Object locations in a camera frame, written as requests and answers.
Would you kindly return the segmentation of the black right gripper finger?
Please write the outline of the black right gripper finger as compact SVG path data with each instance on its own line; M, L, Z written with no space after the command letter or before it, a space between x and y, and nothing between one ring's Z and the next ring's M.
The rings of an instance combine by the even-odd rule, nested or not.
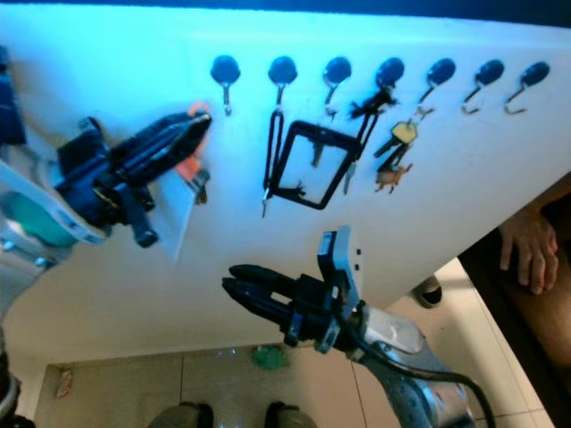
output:
M273 292L269 288L236 277L224 277L223 290L233 301L257 317L268 319L280 327L289 325L289 307L273 299Z
M253 264L234 265L225 277L228 291L257 292L264 294L294 294L294 279L276 270Z

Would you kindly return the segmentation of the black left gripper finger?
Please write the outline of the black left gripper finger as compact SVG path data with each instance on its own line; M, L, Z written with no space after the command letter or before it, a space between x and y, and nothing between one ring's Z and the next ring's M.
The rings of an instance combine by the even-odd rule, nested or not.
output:
M118 164L176 164L199 153L211 130L213 115L199 113L170 114L157 119L115 147Z
M164 132L123 140L122 180L130 186L150 184L194 154L202 142L203 135L192 132Z

